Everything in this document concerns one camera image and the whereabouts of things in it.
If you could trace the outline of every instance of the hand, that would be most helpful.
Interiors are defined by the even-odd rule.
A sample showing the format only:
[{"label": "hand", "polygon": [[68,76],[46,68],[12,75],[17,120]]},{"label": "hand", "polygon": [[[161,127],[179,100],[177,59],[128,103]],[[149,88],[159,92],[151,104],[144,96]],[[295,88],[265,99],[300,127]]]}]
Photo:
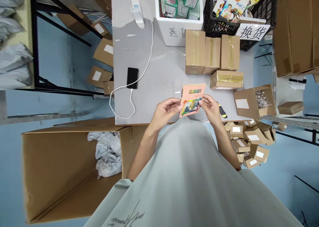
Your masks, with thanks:
[{"label": "hand", "polygon": [[182,109],[180,102],[181,99],[169,98],[157,104],[149,127],[154,131],[160,131]]},{"label": "hand", "polygon": [[213,128],[220,125],[223,126],[222,119],[220,118],[219,104],[211,96],[204,94],[202,100],[198,103],[204,109]]}]

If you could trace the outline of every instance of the phone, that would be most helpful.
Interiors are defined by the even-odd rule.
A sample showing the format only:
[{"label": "phone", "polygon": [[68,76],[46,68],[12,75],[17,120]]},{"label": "phone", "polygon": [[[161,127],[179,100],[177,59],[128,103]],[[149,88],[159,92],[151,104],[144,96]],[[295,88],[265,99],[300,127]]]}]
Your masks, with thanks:
[{"label": "phone", "polygon": [[137,83],[135,82],[139,78],[139,70],[137,68],[129,67],[127,68],[127,82],[126,85],[129,89],[137,89]]}]

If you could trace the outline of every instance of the sign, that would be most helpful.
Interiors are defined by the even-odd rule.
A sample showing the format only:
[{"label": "sign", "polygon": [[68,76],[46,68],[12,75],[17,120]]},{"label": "sign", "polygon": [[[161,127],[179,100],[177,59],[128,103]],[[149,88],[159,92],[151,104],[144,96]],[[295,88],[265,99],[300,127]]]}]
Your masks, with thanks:
[{"label": "sign", "polygon": [[236,36],[243,40],[260,41],[267,33],[269,24],[240,24]]}]

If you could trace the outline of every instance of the charging cable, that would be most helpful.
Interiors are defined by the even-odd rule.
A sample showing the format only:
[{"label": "charging cable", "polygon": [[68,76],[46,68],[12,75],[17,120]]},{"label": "charging cable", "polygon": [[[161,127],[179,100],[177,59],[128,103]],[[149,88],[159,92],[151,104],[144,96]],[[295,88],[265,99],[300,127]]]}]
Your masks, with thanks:
[{"label": "charging cable", "polygon": [[125,85],[125,86],[120,86],[120,87],[118,87],[118,88],[115,88],[115,89],[111,92],[111,94],[110,94],[109,105],[110,105],[110,108],[111,108],[112,112],[114,113],[115,116],[120,117],[120,118],[123,118],[123,119],[129,119],[129,118],[130,118],[132,115],[134,115],[135,112],[136,112],[134,103],[133,103],[133,101],[132,101],[133,89],[131,89],[130,101],[131,101],[131,104],[132,104],[132,106],[133,106],[134,112],[133,112],[132,115],[130,115],[129,117],[122,117],[122,116],[119,116],[119,115],[117,115],[117,114],[115,113],[115,111],[113,110],[113,108],[112,108],[112,106],[111,106],[112,94],[113,94],[113,92],[115,92],[116,90],[119,90],[119,89],[121,89],[121,88],[125,88],[125,87],[127,87],[127,86],[129,86],[129,85],[132,85],[132,84],[138,82],[139,80],[141,80],[141,78],[144,76],[144,74],[145,74],[147,68],[149,67],[150,60],[151,60],[151,56],[152,56],[153,44],[154,44],[154,26],[153,26],[152,17],[151,17],[151,13],[150,13],[149,8],[147,8],[147,11],[148,11],[148,13],[149,13],[150,21],[151,21],[151,24],[152,24],[152,45],[151,45],[151,54],[150,54],[149,60],[148,60],[148,62],[147,62],[146,68],[145,68],[145,70],[144,70],[142,76],[141,76],[139,79],[137,79],[135,82],[133,82],[133,83],[131,83],[131,84],[128,84],[128,85]]}]

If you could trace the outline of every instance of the black plastic crate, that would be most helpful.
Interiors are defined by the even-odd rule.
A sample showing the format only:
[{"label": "black plastic crate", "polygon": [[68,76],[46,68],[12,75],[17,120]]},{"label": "black plastic crate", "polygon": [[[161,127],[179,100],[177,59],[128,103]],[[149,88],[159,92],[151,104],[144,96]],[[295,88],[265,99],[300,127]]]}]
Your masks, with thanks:
[{"label": "black plastic crate", "polygon": [[[230,23],[223,17],[216,18],[213,12],[213,0],[206,0],[204,8],[204,26],[206,37],[220,38],[222,34],[235,35],[240,24]],[[254,18],[266,19],[265,24],[270,24],[267,33],[276,27],[277,0],[260,0],[251,7]],[[248,51],[258,41],[241,40],[240,50]]]}]

